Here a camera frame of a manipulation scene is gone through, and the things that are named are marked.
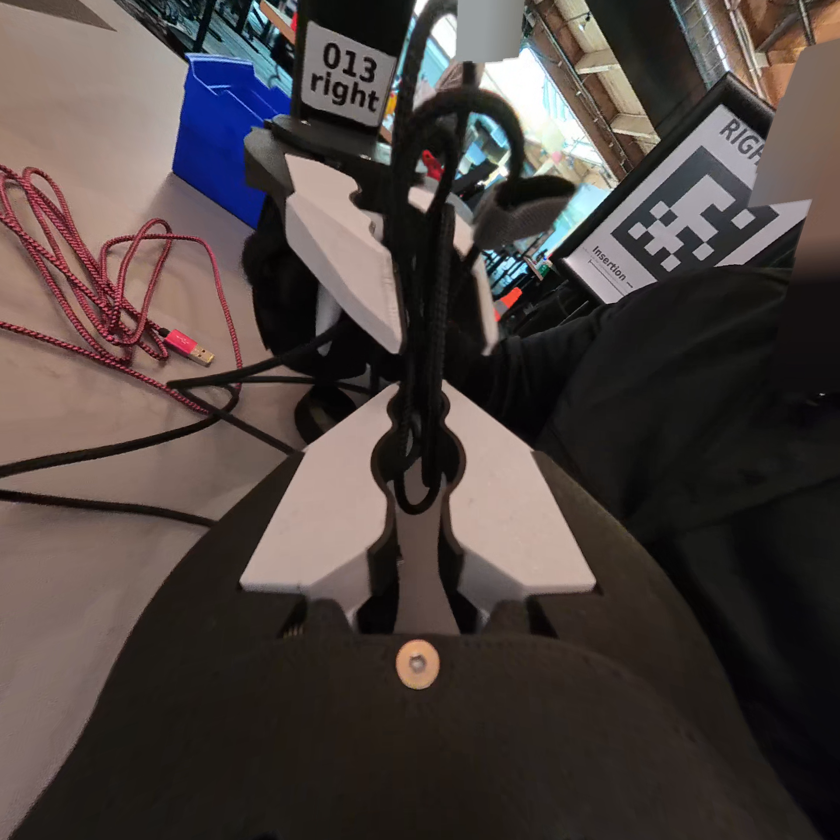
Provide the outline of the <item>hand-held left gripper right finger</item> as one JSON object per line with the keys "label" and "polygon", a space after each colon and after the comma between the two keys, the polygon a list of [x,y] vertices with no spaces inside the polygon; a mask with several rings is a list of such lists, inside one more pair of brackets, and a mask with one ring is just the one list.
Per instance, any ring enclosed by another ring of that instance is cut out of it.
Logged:
{"label": "hand-held left gripper right finger", "polygon": [[501,602],[594,591],[595,576],[533,450],[450,384],[445,429],[461,457],[448,531],[457,591],[488,619]]}

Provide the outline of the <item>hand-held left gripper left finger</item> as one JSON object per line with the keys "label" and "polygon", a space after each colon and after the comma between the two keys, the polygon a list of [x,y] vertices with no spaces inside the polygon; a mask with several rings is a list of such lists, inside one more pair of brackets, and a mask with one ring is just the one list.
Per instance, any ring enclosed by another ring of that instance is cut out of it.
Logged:
{"label": "hand-held left gripper left finger", "polygon": [[331,600],[349,619],[398,589],[395,503],[374,455],[393,429],[391,384],[307,446],[239,584]]}

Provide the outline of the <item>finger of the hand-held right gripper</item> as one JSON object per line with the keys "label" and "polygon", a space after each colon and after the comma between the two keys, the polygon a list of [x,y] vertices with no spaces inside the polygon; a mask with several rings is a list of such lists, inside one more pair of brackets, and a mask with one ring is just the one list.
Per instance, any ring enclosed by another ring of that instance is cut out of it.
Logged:
{"label": "finger of the hand-held right gripper", "polygon": [[[408,202],[413,207],[408,221],[408,311],[412,312],[421,302],[419,270],[430,261],[427,255],[426,213],[434,200],[431,189],[411,189]],[[465,259],[474,245],[474,218],[457,196],[450,194],[446,203],[455,210],[453,257]],[[497,311],[490,292],[490,282],[484,259],[478,256],[469,270],[469,277],[460,278],[451,269],[448,288],[448,315],[451,320],[477,342],[479,353],[490,354],[499,340]]]}
{"label": "finger of the hand-held right gripper", "polygon": [[286,200],[287,242],[316,277],[316,334],[349,316],[387,353],[404,344],[404,318],[390,251],[359,209],[357,182],[327,164],[286,154],[293,191]]}

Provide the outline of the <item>person's right hand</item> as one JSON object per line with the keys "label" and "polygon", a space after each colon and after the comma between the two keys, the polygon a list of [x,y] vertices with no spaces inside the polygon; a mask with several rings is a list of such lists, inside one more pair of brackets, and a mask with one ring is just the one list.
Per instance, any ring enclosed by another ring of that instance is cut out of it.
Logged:
{"label": "person's right hand", "polygon": [[[278,205],[267,196],[255,232],[245,241],[241,264],[253,293],[255,320],[266,349],[275,356],[311,342],[317,329],[319,284],[287,243]],[[348,380],[367,369],[387,382],[403,375],[400,357],[387,353],[346,313],[326,354],[311,350],[286,366],[326,381]]]}

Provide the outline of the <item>blue plastic bin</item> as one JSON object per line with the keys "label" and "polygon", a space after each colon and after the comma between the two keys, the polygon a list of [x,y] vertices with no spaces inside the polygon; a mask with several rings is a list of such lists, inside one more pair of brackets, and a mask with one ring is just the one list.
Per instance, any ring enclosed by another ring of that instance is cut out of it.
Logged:
{"label": "blue plastic bin", "polygon": [[186,54],[172,172],[239,221],[256,228],[264,193],[245,180],[245,137],[288,114],[291,100],[258,79],[245,59]]}

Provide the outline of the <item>framed marker sign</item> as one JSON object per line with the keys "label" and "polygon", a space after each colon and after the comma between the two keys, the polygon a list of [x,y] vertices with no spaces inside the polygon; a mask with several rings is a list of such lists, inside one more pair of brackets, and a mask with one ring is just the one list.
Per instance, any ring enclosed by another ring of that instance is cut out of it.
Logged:
{"label": "framed marker sign", "polygon": [[773,118],[726,74],[554,251],[554,267],[613,303],[658,281],[785,260],[811,202],[749,204]]}

